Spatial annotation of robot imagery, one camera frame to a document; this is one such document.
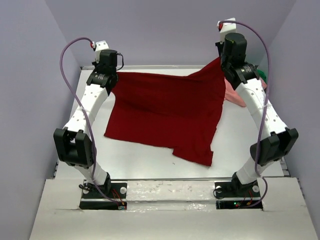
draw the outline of white panel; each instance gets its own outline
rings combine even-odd
[[[294,210],[297,208],[307,208],[304,197],[302,196],[298,181],[296,178],[283,177],[281,181],[278,178],[266,178],[268,183],[268,192],[264,198],[263,208],[265,211],[283,211]],[[264,193],[266,189],[265,182],[258,179],[260,192]]]
[[[272,206],[278,199],[292,207],[214,210],[212,205],[193,202],[167,206],[147,202],[126,211],[69,210],[63,208],[63,200],[78,197],[72,191],[66,194],[78,187],[77,182],[55,179],[43,192],[41,206],[47,207],[39,209],[30,240],[317,240],[308,210],[296,201],[301,197],[297,180],[268,180],[270,192],[264,204]],[[52,205],[50,197],[61,199],[61,206]]]
[[[129,181],[128,201],[216,201],[213,181]]]

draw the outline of cable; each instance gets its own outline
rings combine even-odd
[[[217,189],[217,188],[215,188],[214,190],[213,190],[213,196],[216,198],[216,199],[218,199],[218,200],[221,200],[221,199],[224,199],[223,197],[217,197],[217,190],[219,190],[219,188]]]
[[[243,200],[240,202],[240,204],[242,204],[242,203],[246,200],[246,198],[247,198],[247,194],[244,195],[244,198],[243,198]]]
[[[258,205],[259,203],[261,203],[262,200],[265,198],[267,192],[268,192],[267,180],[263,176],[261,176],[260,172],[258,171],[258,159],[259,159],[259,156],[260,156],[260,150],[261,150],[260,149],[260,141],[261,141],[261,137],[262,137],[262,131],[263,131],[263,128],[265,126],[265,119],[266,119],[266,114],[267,114],[267,104],[268,104],[268,100],[269,100],[269,89],[270,89],[270,82],[271,82],[270,53],[269,53],[269,50],[268,50],[268,47],[267,47],[267,44],[265,43],[265,41],[262,39],[260,34],[257,33],[252,27],[250,27],[247,24],[245,24],[243,22],[240,22],[240,21],[234,21],[234,20],[223,20],[223,21],[220,21],[220,24],[224,24],[224,23],[239,24],[239,25],[242,25],[242,26],[250,29],[252,32],[254,32],[255,35],[260,39],[260,41],[262,42],[262,44],[264,46],[265,53],[266,53],[266,58],[267,58],[267,63],[268,63],[269,78],[268,78],[268,84],[267,84],[266,90],[265,90],[264,107],[263,107],[262,119],[261,119],[259,133],[258,133],[258,139],[257,139],[257,143],[256,143],[256,152],[255,152],[255,160],[254,160],[254,171],[258,175],[258,177],[260,177],[264,181],[264,183],[265,183],[265,191],[264,191],[262,197],[259,199],[259,201],[255,202],[252,205],[249,205],[249,206],[245,207],[245,208],[251,208],[251,207],[254,207],[254,206]]]
[[[119,70],[121,70],[121,69],[124,67],[125,62],[124,62],[124,56],[123,56],[120,52],[118,52],[117,55],[119,55],[119,56],[122,57],[122,66],[121,66],[119,69],[117,69],[117,71],[119,71]]]
[[[113,195],[113,199],[117,199],[115,193],[113,191],[111,191],[111,192],[112,192],[112,195]]]
[[[118,197],[119,200],[121,201],[122,205],[125,205],[125,202],[121,199],[121,197],[119,196],[117,190],[115,190],[115,189],[112,189],[112,190],[113,190],[113,192],[117,195],[117,197]]]
[[[253,200],[253,198],[254,198],[254,196],[252,195],[252,193],[251,193],[250,190],[249,190],[249,194],[250,194],[251,199],[250,199],[250,202],[247,203],[247,205],[251,205],[252,200]]]
[[[92,182],[95,186],[95,188],[97,189],[97,191],[101,194],[102,197],[104,197],[105,199],[113,202],[113,203],[116,203],[118,204],[117,201],[113,200],[112,198],[110,197],[107,197],[102,191],[101,189],[99,188],[99,186],[97,185],[95,179],[94,179],[94,176],[95,176],[95,171],[96,171],[96,165],[97,165],[97,148],[96,148],[96,142],[95,142],[95,138],[94,138],[94,134],[93,134],[93,131],[92,131],[92,127],[91,127],[91,124],[90,124],[90,121],[89,121],[89,117],[88,117],[88,114],[83,106],[83,104],[81,103],[80,99],[78,98],[77,94],[76,94],[76,91],[74,91],[69,83],[69,81],[67,80],[67,77],[65,75],[65,71],[64,71],[64,67],[63,67],[63,60],[64,60],[64,55],[65,55],[65,52],[66,50],[74,43],[80,41],[80,40],[87,40],[90,42],[90,45],[92,46],[93,42],[91,41],[90,38],[87,38],[87,37],[79,37],[79,38],[76,38],[74,40],[72,40],[71,42],[69,42],[62,50],[61,52],[61,55],[60,55],[60,72],[62,74],[62,78],[65,82],[65,84],[68,86],[70,92],[72,93],[73,97],[75,98],[76,102],[78,103],[78,105],[81,107],[81,110],[83,112],[83,115],[84,115],[84,118],[85,118],[85,122],[87,124],[87,127],[88,127],[88,131],[89,131],[89,134],[91,136],[91,141],[92,141],[92,152],[93,152],[93,169],[92,169],[92,175],[91,175],[91,178],[92,178]]]

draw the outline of lavender wall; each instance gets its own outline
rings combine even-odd
[[[46,0],[68,41],[80,36],[106,40],[126,65],[204,65],[218,56],[217,21],[235,17],[257,29],[267,43],[276,36],[296,0]],[[250,31],[248,59],[264,50]],[[81,66],[90,49],[72,48]]]
[[[320,237],[320,1],[298,0],[270,47],[271,101],[299,138],[286,163],[300,178],[306,203]],[[266,59],[261,63],[267,68]]]
[[[66,40],[44,0],[2,0],[0,33],[0,239],[27,240],[73,102],[59,71]],[[65,68],[76,85],[71,52]]]

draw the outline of black clamp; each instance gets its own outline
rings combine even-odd
[[[216,42],[221,69],[225,78],[235,90],[241,83],[246,84],[250,79],[258,79],[257,68],[246,62],[247,40],[236,32],[228,33],[224,43]]]
[[[59,159],[69,166],[88,169],[94,164],[92,142],[89,136],[79,132],[57,128],[53,133],[55,148]]]
[[[105,88],[109,95],[118,82],[118,55],[116,50],[102,50],[99,55],[99,63],[92,63],[95,68],[86,81],[86,84],[99,85],[101,88]]]
[[[271,136],[260,141],[258,164],[260,166],[265,166],[268,163],[278,161],[287,155],[298,137],[299,134],[295,128],[286,128],[285,131],[278,134],[272,132]],[[251,145],[250,154],[252,159],[256,159],[257,143]]]

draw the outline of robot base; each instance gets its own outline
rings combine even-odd
[[[213,195],[217,199],[235,199],[235,198],[250,198],[250,193],[253,198],[260,198],[260,191],[257,181],[248,184],[243,188],[234,189],[232,181],[217,181],[214,183],[215,189]]]
[[[118,204],[105,199],[94,187],[90,191],[82,189],[79,208],[82,210],[126,210],[127,192],[121,193],[121,188],[127,189],[127,183],[112,181],[110,191],[104,193],[108,198],[118,201]]]

